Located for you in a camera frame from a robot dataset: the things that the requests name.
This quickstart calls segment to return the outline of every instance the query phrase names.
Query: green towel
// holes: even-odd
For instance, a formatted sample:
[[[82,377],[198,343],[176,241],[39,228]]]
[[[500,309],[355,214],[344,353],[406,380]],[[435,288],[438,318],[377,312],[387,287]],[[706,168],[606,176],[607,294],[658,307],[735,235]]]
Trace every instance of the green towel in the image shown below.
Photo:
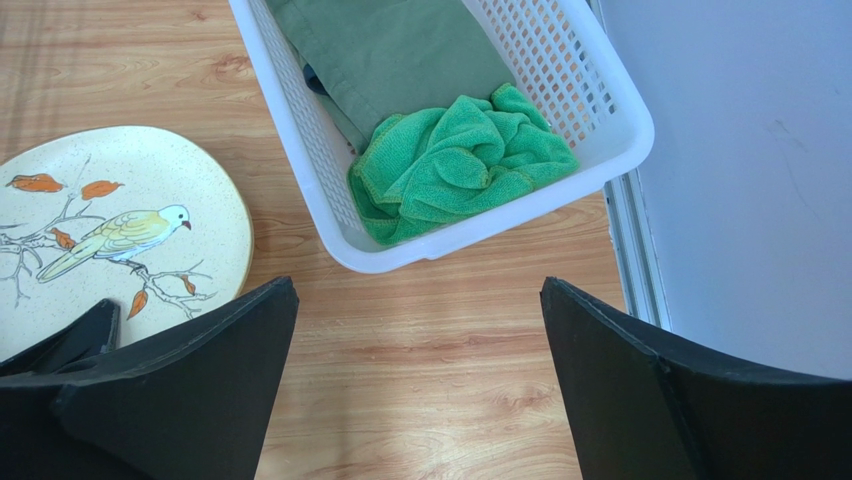
[[[512,85],[491,102],[395,115],[349,170],[367,232],[394,245],[522,197],[573,173],[577,160]]]
[[[301,66],[360,154],[391,115],[488,98],[514,82],[461,0],[267,0]]]

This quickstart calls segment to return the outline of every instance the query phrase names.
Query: bird illustration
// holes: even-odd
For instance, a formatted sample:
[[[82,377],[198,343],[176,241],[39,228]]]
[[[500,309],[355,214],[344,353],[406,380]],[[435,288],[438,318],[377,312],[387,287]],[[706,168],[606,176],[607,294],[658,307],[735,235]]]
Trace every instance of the bird illustration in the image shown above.
[[[47,283],[90,258],[127,265],[134,271],[144,269],[144,265],[132,262],[130,258],[165,242],[180,227],[192,230],[189,211],[182,205],[171,205],[159,211],[122,213],[87,233],[71,250],[39,272],[36,278],[40,283]]]

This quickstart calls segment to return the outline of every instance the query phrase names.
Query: white plastic basket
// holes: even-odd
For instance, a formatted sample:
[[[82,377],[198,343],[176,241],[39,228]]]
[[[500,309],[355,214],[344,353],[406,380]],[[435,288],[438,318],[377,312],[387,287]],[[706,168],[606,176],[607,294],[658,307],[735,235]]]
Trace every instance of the white plastic basket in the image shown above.
[[[304,84],[266,2],[230,1],[323,244],[352,270],[382,273],[464,248],[600,190],[651,150],[651,115],[584,0],[463,0],[580,169],[506,205],[382,247],[362,227],[346,182],[354,152]]]

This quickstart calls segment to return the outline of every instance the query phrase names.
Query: plate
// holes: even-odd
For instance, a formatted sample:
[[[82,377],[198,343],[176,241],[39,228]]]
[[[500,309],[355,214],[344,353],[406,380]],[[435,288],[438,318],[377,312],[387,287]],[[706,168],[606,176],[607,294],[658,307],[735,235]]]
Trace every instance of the plate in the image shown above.
[[[120,126],[40,145],[0,165],[0,360],[103,298],[119,345],[239,295],[252,254],[228,174],[167,130]]]

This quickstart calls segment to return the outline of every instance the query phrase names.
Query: wood grain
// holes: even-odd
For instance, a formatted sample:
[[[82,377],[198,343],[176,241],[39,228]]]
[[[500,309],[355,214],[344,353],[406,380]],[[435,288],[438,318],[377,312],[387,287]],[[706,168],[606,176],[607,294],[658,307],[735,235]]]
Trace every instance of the wood grain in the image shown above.
[[[3,158],[119,124],[217,158],[253,216],[246,288],[299,291],[258,478],[579,478],[538,291],[555,275],[622,305],[600,195],[359,275],[317,236],[226,1],[0,2]]]

